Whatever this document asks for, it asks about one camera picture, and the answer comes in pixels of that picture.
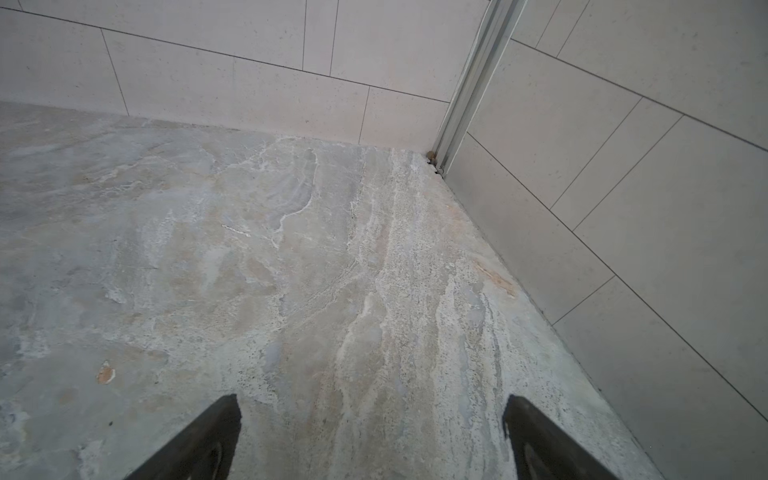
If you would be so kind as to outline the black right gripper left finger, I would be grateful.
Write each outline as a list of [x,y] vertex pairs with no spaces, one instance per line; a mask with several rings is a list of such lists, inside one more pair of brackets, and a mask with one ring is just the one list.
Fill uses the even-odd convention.
[[227,479],[241,427],[237,396],[224,395],[126,479]]

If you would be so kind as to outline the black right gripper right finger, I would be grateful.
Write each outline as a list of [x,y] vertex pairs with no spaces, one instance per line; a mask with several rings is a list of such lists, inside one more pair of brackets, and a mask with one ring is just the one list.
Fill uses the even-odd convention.
[[502,421],[518,479],[618,479],[525,397],[508,397]]

